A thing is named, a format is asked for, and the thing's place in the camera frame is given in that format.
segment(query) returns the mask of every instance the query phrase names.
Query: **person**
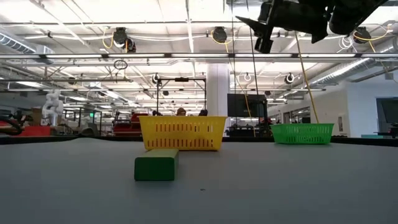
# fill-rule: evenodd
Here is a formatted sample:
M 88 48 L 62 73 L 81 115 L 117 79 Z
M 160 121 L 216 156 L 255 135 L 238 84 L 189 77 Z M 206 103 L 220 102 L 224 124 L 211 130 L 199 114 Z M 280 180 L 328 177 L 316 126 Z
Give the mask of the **person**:
M 187 115 L 187 111 L 184 108 L 179 108 L 177 110 L 177 116 L 186 116 Z

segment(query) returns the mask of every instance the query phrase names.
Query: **green block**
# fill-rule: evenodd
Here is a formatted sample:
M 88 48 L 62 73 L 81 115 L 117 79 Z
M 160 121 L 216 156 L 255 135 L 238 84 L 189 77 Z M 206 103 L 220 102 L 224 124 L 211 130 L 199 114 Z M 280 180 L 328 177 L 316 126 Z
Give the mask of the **green block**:
M 137 157 L 135 180 L 174 180 L 178 168 L 178 149 L 153 149 Z

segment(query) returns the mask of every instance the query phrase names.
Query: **yellow basket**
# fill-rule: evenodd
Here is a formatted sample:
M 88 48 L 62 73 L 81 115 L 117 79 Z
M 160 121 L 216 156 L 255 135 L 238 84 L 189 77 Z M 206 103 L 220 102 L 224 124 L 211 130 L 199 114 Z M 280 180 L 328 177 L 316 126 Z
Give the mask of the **yellow basket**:
M 217 151 L 221 147 L 224 116 L 140 116 L 145 148 Z

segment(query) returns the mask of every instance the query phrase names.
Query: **workbench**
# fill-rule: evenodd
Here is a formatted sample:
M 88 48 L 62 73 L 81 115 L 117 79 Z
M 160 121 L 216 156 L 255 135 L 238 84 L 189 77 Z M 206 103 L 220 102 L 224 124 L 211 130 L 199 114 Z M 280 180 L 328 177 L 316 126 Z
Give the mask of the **workbench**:
M 398 223 L 398 150 L 224 142 L 134 181 L 142 142 L 0 146 L 0 223 Z

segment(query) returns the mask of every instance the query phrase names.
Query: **red machine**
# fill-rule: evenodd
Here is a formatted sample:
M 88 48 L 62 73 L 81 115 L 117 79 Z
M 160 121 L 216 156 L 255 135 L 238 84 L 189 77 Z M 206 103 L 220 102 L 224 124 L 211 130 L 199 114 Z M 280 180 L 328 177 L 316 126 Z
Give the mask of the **red machine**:
M 120 112 L 116 113 L 113 121 L 113 134 L 115 136 L 142 136 L 140 116 L 148 116 L 145 113 L 133 113 L 131 119 L 118 119 Z

